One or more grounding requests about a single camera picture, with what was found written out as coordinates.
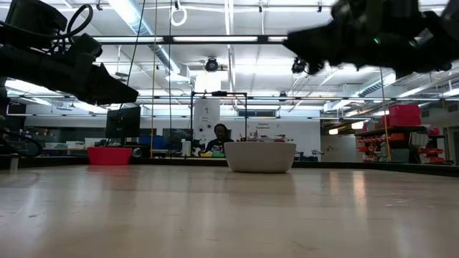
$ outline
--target table surface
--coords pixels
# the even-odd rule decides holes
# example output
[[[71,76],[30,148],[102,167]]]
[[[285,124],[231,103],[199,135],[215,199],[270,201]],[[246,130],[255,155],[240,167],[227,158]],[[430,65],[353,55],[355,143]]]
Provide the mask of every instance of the table surface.
[[[2,258],[457,257],[459,179],[67,166],[0,175]]]

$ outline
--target computer monitor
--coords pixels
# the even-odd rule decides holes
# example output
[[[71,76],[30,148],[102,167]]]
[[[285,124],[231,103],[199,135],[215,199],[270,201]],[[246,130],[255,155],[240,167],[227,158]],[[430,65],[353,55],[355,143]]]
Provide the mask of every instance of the computer monitor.
[[[120,138],[124,145],[127,137],[138,137],[141,126],[141,107],[122,108],[107,112],[105,137]]]

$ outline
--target fluorescent light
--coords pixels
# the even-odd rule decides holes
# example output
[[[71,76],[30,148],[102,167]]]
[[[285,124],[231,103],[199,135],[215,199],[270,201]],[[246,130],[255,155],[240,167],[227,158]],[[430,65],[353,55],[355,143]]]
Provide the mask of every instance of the fluorescent light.
[[[337,135],[338,134],[338,129],[331,129],[328,132],[329,135]]]
[[[358,115],[358,114],[359,114],[359,111],[354,110],[354,111],[351,111],[351,112],[347,113],[346,117],[350,117],[350,116]]]
[[[166,80],[177,84],[189,84],[189,78],[178,74],[166,76]]]
[[[280,109],[281,110],[290,110],[293,107],[295,107],[295,106],[294,105],[282,105],[282,106],[280,106]],[[299,105],[299,106],[295,107],[295,110],[323,110],[323,106],[319,106],[319,105]]]
[[[129,37],[93,37],[100,43],[114,43],[114,42],[126,42],[126,43],[134,43],[134,42],[155,42],[155,37],[137,37],[129,36]],[[156,42],[163,42],[163,37],[156,37]]]
[[[353,100],[352,102],[356,101],[370,101],[370,100],[376,100],[376,101],[383,101],[382,97],[350,97],[349,100]]]
[[[287,65],[236,65],[236,72],[245,75],[292,75],[292,66]]]
[[[422,89],[417,87],[416,89],[408,90],[407,92],[400,94],[399,97],[408,97],[408,96],[416,94],[416,93],[418,93],[420,91],[422,91]]]
[[[218,75],[213,75],[212,72],[196,76],[194,90],[196,92],[216,92],[222,89],[222,81]]]
[[[36,98],[36,97],[22,97],[22,99],[28,100],[28,101],[31,101],[31,102],[34,102],[34,103],[40,104],[40,105],[52,106],[52,103],[50,103],[50,102],[48,102],[46,100],[42,100],[42,99]]]
[[[140,17],[138,16],[138,10],[136,7],[130,3],[130,1],[122,0],[108,0],[108,3],[113,7],[113,9],[118,13],[118,15],[125,21],[127,24],[139,24]]]
[[[56,94],[56,92],[48,90],[45,87],[37,86],[21,80],[7,80],[5,86],[30,94]]]
[[[395,75],[395,73],[391,73],[390,75],[387,75],[386,77],[384,77],[382,79],[382,82],[384,83],[384,86],[386,87],[394,83],[396,80],[397,80],[397,76]]]
[[[269,42],[282,42],[286,39],[287,37],[268,37]]]
[[[361,122],[357,122],[357,123],[353,123],[351,125],[352,129],[358,129],[358,130],[361,130],[364,128],[364,121],[361,121]]]
[[[249,36],[218,36],[218,37],[174,37],[175,42],[256,42],[258,37]]]
[[[107,110],[103,107],[98,107],[94,105],[87,104],[85,102],[75,102],[73,105],[77,108],[80,108],[82,110],[90,111],[93,113],[106,113]]]
[[[396,100],[399,100],[399,101],[440,101],[440,98],[437,98],[437,97],[434,97],[434,98],[398,97]]]
[[[443,96],[445,97],[451,97],[455,95],[459,95],[459,89],[454,89],[454,90],[450,90],[450,91],[443,93]]]
[[[383,115],[388,115],[388,114],[389,114],[389,111],[382,110],[382,111],[378,111],[376,113],[373,113],[372,115],[374,115],[374,116],[383,116]]]
[[[322,7],[322,12],[329,12],[331,10],[331,7],[329,6],[323,6]],[[298,7],[265,7],[263,8],[263,11],[278,11],[278,12],[317,12],[318,7],[312,7],[312,6],[298,6]]]

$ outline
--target black machinery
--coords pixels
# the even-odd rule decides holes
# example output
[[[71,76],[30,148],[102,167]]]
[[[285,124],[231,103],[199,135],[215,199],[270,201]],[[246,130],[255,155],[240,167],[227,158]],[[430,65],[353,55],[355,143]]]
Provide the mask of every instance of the black machinery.
[[[72,30],[75,20],[86,9],[87,18]],[[0,62],[3,64],[0,70],[0,148],[30,157],[41,152],[38,148],[37,153],[21,153],[4,140],[4,135],[13,135],[2,125],[10,102],[5,89],[7,80],[22,80],[66,92],[96,105],[136,101],[137,91],[111,77],[103,64],[93,65],[102,54],[102,45],[88,34],[75,36],[92,18],[93,8],[89,4],[82,5],[67,25],[67,19],[58,10],[39,0],[11,2],[6,21],[0,21]]]
[[[329,62],[389,67],[401,77],[449,70],[459,58],[456,0],[440,16],[420,11],[418,0],[339,0],[331,16],[327,25],[291,32],[283,42],[309,74]]]

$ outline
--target red storage bin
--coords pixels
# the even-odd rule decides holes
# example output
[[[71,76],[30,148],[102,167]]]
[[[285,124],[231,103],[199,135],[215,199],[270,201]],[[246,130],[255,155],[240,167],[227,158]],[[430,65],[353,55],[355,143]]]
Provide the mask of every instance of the red storage bin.
[[[358,152],[368,152],[369,148],[366,146],[357,147]]]
[[[440,135],[440,129],[439,128],[429,129],[429,135]]]
[[[389,115],[388,126],[420,126],[421,118],[419,115]]]
[[[89,147],[87,149],[91,165],[128,165],[131,153],[130,148]]]
[[[393,105],[389,107],[389,116],[399,115],[420,116],[421,109],[418,105]]]

